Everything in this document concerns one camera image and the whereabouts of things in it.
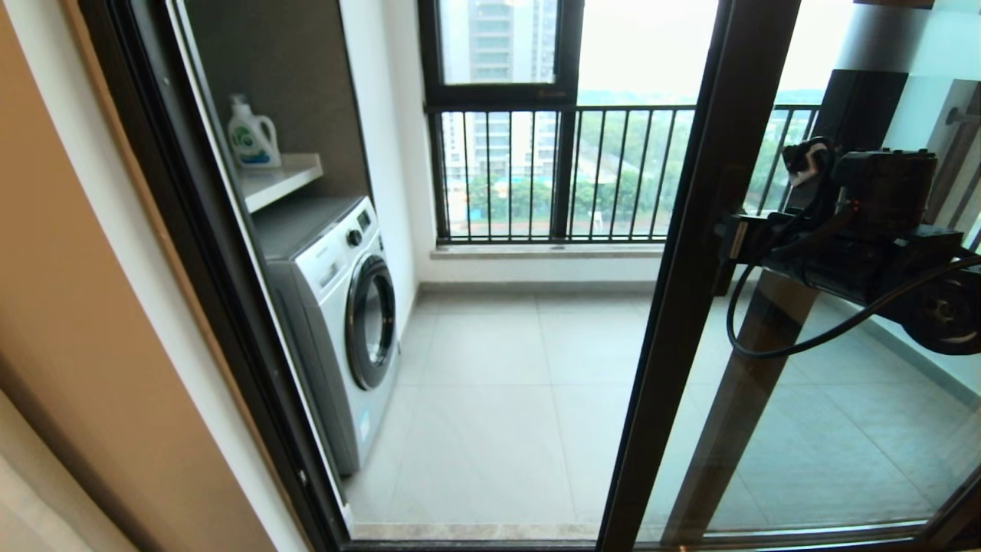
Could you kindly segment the white detergent bottle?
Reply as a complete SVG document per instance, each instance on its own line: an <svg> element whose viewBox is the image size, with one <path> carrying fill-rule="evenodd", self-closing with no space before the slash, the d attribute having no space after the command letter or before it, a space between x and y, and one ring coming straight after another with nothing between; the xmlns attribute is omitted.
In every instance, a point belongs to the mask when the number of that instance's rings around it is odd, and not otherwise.
<svg viewBox="0 0 981 552"><path fill-rule="evenodd" d="M255 114L244 94L230 96L231 116L225 129L232 156L241 168L277 169L283 158L272 119Z"/></svg>

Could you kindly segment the dark outer door frame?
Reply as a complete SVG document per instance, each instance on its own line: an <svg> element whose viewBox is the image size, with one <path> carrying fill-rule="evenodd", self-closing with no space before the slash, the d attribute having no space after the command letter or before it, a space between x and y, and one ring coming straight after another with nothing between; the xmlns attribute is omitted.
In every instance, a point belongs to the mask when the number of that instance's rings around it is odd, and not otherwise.
<svg viewBox="0 0 981 552"><path fill-rule="evenodd" d="M693 104L662 258L432 261L417 0L81 0L152 199L319 552L981 546L981 353L720 265L781 211L785 146L927 150L923 222L981 255L979 0L585 0L578 106ZM277 316L225 126L272 119L375 207L392 395L341 475Z"/></svg>

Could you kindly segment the stone window sill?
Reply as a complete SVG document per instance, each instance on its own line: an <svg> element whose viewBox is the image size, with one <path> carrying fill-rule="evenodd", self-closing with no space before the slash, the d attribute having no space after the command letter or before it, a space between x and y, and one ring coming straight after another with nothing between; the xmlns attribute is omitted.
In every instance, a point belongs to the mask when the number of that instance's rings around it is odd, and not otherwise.
<svg viewBox="0 0 981 552"><path fill-rule="evenodd" d="M662 242L459 242L438 245L428 253L432 261L588 261L589 259L662 258Z"/></svg>

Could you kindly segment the black metal balcony railing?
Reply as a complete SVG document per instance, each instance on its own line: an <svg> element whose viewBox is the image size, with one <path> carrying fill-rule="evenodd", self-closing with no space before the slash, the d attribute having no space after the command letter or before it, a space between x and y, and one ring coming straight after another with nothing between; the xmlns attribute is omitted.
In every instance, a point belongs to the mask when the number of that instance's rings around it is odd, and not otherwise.
<svg viewBox="0 0 981 552"><path fill-rule="evenodd" d="M438 245L663 241L696 105L426 110Z"/></svg>

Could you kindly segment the dark casement window frame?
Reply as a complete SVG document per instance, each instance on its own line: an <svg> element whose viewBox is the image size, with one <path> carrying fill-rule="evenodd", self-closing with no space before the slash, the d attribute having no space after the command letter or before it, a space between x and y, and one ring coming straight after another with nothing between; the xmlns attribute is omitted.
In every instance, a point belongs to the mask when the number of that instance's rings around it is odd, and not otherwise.
<svg viewBox="0 0 981 552"><path fill-rule="evenodd" d="M417 0L438 245L568 242L585 0Z"/></svg>

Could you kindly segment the white front-load washing machine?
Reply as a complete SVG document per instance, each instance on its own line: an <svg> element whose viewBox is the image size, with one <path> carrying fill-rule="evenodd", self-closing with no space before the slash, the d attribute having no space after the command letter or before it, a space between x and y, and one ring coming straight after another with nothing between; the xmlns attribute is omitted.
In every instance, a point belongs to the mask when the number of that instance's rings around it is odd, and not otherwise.
<svg viewBox="0 0 981 552"><path fill-rule="evenodd" d="M254 217L274 307L343 476L366 464L392 395L397 300L375 207L282 199Z"/></svg>

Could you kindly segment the white cabinet shelf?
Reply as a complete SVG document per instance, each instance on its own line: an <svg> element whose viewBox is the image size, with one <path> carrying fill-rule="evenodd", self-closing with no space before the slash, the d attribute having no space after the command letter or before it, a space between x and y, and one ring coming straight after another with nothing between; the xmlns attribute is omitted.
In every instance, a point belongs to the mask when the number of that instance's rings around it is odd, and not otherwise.
<svg viewBox="0 0 981 552"><path fill-rule="evenodd" d="M281 160L281 166L277 168L238 170L239 188L250 214L266 209L323 175L319 154L284 154Z"/></svg>

